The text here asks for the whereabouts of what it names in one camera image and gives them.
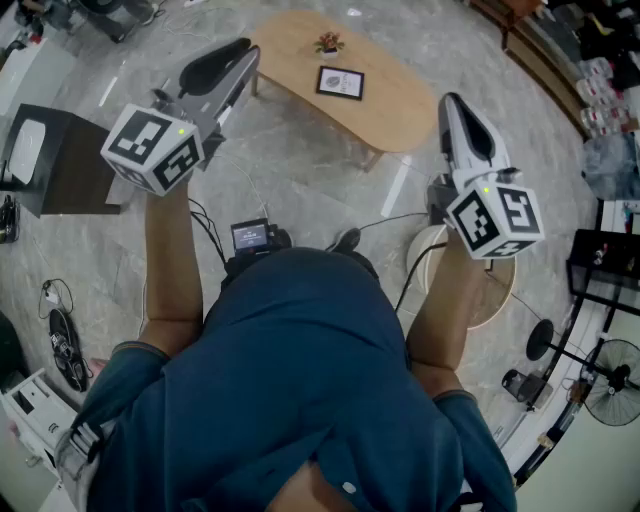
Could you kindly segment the wooden coffee table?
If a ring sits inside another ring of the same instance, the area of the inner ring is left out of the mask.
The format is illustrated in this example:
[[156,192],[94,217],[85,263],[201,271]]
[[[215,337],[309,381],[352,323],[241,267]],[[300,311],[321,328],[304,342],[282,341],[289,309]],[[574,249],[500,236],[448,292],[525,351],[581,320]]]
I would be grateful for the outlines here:
[[[323,59],[314,43],[328,32],[341,36],[345,47],[336,58]],[[430,87],[382,46],[316,11],[280,12],[251,35],[260,48],[260,62],[251,83],[258,94],[261,81],[279,87],[320,113],[373,153],[373,168],[386,153],[407,153],[437,128],[437,99]],[[315,92],[321,66],[365,75],[361,101]]]

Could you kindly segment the long wooden cabinet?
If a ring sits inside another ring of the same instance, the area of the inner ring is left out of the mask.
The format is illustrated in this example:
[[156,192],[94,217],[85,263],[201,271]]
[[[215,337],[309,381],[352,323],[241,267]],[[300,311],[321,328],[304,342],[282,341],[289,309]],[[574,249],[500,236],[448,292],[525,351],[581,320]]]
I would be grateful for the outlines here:
[[462,0],[491,21],[501,33],[501,49],[532,78],[583,139],[581,120],[586,104],[575,88],[577,68],[546,32],[534,23],[543,0]]

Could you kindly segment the clear plastic bag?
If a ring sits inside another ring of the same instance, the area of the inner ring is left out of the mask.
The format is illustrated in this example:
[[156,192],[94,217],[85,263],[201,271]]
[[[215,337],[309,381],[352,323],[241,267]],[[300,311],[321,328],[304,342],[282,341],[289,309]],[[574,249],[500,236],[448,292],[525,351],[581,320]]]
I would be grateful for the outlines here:
[[640,201],[640,163],[635,135],[616,133],[583,145],[582,178],[603,201]]

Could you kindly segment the black bag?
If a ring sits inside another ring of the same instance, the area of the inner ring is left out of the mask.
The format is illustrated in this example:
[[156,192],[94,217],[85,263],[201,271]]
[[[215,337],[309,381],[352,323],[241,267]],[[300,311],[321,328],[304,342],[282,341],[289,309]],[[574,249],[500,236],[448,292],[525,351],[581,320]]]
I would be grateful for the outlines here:
[[0,245],[14,243],[19,238],[20,205],[6,195],[0,205]]

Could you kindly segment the person's blue shirt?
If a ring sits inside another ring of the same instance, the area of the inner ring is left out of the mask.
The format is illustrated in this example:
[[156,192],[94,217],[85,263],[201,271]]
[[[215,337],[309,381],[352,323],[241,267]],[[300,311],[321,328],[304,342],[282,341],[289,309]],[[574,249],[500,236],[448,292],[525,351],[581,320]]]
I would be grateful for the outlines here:
[[175,356],[118,345],[55,462],[78,512],[264,512],[305,463],[360,512],[447,512],[464,485],[516,512],[474,398],[432,398],[401,325],[354,259],[256,263]]

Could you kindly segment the black recorder with screen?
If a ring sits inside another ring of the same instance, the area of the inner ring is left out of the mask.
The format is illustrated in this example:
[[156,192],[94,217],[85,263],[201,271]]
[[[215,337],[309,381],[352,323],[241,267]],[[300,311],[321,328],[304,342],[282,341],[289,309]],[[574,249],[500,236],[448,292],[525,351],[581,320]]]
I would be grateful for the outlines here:
[[289,233],[266,218],[230,226],[235,257],[271,254],[293,247]]

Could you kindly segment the stack of white packages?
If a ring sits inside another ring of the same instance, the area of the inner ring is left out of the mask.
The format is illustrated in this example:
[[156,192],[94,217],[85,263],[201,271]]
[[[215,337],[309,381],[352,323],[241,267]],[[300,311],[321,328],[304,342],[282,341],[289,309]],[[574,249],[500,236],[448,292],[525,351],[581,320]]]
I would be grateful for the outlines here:
[[626,90],[613,83],[614,67],[604,57],[581,60],[576,90],[586,107],[580,112],[591,138],[635,133],[640,138],[640,86]]

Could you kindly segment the black pedestal fan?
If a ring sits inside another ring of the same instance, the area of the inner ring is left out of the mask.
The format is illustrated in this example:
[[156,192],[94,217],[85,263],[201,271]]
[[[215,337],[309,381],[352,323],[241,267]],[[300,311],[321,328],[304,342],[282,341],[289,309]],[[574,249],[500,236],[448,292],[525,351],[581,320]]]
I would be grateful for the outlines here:
[[581,357],[555,345],[554,334],[551,321],[540,321],[527,341],[527,358],[537,361],[552,350],[578,363],[580,373],[571,387],[571,400],[598,422],[622,427],[640,417],[639,347],[622,339],[601,339]]

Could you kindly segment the round white side table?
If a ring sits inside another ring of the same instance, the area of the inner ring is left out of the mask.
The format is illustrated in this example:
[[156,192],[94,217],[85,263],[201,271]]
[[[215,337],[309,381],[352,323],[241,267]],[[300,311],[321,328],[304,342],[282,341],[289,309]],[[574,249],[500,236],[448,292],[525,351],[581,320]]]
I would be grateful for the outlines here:
[[[447,228],[445,225],[424,228],[409,245],[406,256],[407,271],[413,268],[420,254],[428,247],[446,242]],[[410,290],[419,292],[423,296],[429,292],[443,251],[443,248],[434,248],[424,256],[412,274]],[[476,296],[474,313],[469,322],[469,330],[487,324],[503,309],[513,290],[516,277],[516,260],[486,260],[484,271],[483,284]]]

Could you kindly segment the white rounded device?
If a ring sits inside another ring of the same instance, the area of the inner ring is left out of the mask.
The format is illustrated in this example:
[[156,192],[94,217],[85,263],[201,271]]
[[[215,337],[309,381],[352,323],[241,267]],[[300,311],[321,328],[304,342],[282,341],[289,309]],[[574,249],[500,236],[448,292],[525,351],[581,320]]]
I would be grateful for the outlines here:
[[45,135],[44,123],[26,119],[15,138],[8,159],[8,171],[13,178],[25,185],[33,179]]

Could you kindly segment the black strapped equipment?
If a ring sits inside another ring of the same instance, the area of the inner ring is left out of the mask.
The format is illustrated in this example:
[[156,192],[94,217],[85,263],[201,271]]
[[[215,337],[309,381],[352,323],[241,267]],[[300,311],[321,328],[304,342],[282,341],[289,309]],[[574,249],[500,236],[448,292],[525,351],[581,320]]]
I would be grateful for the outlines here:
[[79,393],[86,392],[93,373],[88,369],[82,355],[70,315],[62,309],[55,308],[50,311],[48,319],[49,337],[58,371],[73,390]]

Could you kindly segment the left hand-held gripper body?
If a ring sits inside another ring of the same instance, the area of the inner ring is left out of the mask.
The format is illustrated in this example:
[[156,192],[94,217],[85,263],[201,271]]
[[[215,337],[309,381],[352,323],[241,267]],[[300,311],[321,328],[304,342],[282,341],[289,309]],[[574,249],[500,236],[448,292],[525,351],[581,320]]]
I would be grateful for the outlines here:
[[179,98],[155,88],[152,104],[128,104],[100,151],[125,181],[165,196],[196,170],[205,170],[224,141],[225,99],[218,94]]

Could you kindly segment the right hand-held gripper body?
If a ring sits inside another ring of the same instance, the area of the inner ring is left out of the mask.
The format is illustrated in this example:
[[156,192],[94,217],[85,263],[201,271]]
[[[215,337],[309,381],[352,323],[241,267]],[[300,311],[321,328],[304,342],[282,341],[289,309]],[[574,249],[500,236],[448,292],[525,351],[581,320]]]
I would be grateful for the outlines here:
[[472,258],[513,258],[545,238],[535,192],[517,183],[521,175],[516,167],[452,169],[427,187],[427,206]]

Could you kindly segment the black framed nature picture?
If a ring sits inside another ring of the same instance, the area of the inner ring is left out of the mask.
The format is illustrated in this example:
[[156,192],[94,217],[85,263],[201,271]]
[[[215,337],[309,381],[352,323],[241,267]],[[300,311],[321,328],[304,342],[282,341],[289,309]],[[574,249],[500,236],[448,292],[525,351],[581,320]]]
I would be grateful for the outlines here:
[[364,94],[365,75],[329,66],[321,66],[318,71],[315,92],[320,95],[361,101]]

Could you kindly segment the black metal shelf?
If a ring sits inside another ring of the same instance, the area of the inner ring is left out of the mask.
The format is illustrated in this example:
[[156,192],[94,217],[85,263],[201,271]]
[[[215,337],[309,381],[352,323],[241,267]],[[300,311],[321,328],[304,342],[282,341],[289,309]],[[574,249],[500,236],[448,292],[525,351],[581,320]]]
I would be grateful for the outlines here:
[[640,316],[640,235],[579,229],[567,260],[572,295]]

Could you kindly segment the black side cabinet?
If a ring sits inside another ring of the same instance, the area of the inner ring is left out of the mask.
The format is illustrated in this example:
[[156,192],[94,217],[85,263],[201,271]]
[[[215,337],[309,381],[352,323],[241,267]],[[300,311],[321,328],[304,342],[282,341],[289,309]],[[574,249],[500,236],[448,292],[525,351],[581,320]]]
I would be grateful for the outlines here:
[[[8,171],[15,138],[26,119],[46,125],[32,181],[25,185]],[[100,154],[108,131],[76,114],[21,104],[0,155],[0,191],[15,195],[35,217],[43,215],[118,215],[107,202],[115,172]]]

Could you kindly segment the small potted pink flowers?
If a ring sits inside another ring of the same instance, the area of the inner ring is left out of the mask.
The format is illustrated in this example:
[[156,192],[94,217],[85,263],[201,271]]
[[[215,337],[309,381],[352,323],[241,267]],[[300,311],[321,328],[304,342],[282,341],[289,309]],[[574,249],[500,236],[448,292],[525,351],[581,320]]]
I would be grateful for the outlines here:
[[341,50],[344,49],[345,43],[341,40],[339,33],[328,31],[319,36],[314,43],[315,53],[323,59],[336,58]]

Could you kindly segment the person's black shoe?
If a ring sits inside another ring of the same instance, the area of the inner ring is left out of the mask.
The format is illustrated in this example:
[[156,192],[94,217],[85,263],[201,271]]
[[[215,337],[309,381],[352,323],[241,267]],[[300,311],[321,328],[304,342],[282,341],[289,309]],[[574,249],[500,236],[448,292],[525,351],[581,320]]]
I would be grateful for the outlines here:
[[334,242],[327,248],[327,251],[347,254],[353,252],[357,248],[360,240],[361,230],[359,228],[350,228],[341,232]]

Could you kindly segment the person's left forearm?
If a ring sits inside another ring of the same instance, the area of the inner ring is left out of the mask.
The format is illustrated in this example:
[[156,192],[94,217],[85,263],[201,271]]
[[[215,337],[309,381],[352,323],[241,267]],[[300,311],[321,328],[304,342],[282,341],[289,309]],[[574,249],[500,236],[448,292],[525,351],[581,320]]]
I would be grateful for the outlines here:
[[203,292],[188,184],[164,197],[149,195],[145,211],[146,315],[140,340],[174,357],[203,328]]

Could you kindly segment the white drawer cabinet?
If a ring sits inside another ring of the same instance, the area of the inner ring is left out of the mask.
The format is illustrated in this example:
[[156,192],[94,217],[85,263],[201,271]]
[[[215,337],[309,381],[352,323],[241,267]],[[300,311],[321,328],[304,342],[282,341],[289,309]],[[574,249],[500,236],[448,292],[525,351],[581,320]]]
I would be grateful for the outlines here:
[[15,424],[18,440],[31,454],[28,465],[41,464],[57,475],[55,448],[76,411],[48,385],[45,369],[1,392],[0,403]]

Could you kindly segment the person's right forearm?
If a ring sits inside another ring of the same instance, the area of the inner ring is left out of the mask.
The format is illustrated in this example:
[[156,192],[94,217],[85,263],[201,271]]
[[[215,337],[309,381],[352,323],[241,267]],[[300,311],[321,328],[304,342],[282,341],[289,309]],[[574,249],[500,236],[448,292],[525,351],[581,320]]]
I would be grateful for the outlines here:
[[447,235],[432,285],[407,336],[411,373],[432,399],[462,389],[456,371],[484,276],[484,263],[471,258],[460,235],[452,229]]

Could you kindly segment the small black bin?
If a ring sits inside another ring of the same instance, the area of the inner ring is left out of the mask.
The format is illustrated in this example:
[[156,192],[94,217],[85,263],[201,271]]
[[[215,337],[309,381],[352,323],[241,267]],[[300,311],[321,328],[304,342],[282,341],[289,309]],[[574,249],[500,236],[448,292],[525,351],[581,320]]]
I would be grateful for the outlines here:
[[502,379],[502,387],[528,411],[543,407],[553,393],[553,387],[539,372],[525,375],[518,370],[508,370]]

